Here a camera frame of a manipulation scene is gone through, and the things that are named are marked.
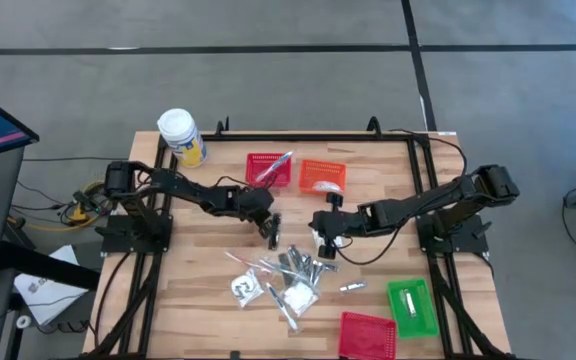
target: white paper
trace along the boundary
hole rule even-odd
[[[50,257],[62,261],[79,265],[75,251],[71,245],[63,246],[59,250],[50,254]],[[29,305],[29,309],[37,320],[39,325],[46,325],[57,315],[61,314],[70,304],[77,300],[88,290],[78,287],[64,285],[52,280],[21,274],[15,278],[15,287]],[[32,306],[33,304],[52,303],[59,299],[72,296],[71,298],[61,300],[52,305]]]

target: white plastic jar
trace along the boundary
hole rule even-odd
[[[206,144],[188,111],[170,109],[161,115],[157,126],[181,166],[197,167],[206,160]]]

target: orange plastic basket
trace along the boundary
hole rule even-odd
[[[299,172],[299,190],[308,194],[317,194],[313,186],[317,181],[337,184],[341,191],[346,190],[346,165],[317,160],[302,160]]]

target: table leg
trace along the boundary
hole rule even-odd
[[[53,259],[13,243],[0,244],[0,269],[13,268],[23,274],[95,291],[99,273],[82,266]]]

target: yellow cable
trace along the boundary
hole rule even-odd
[[[75,225],[75,226],[67,227],[67,228],[41,226],[41,225],[35,225],[35,224],[26,224],[26,226],[28,226],[29,228],[35,229],[35,230],[40,230],[40,231],[68,232],[68,231],[75,231],[75,230],[79,230],[81,228],[85,228],[85,227],[89,226],[90,224],[94,223],[95,221],[97,221],[97,219],[99,219],[99,215],[91,218],[90,220],[86,221],[85,223],[81,223],[79,225]],[[11,223],[17,222],[17,220],[15,220],[11,217],[8,217],[8,221]]]
[[[97,186],[99,184],[103,184],[103,181],[94,181],[91,182],[87,185],[84,185],[84,187],[82,188],[83,192],[85,193],[86,191],[92,189],[94,186]],[[97,221],[97,219],[99,219],[99,215],[89,219],[88,221],[81,223],[79,225],[75,225],[75,226],[71,226],[71,227],[66,227],[66,228],[58,228],[58,227],[53,227],[53,226],[41,226],[41,225],[35,225],[35,224],[28,224],[26,223],[25,226],[28,226],[29,228],[35,229],[35,230],[40,230],[40,231],[51,231],[51,232],[69,232],[69,231],[75,231],[75,230],[79,230],[82,228],[85,228],[87,226],[90,226],[92,223],[94,223],[95,221]],[[15,224],[17,223],[17,220],[15,220],[12,217],[8,217],[8,221]]]

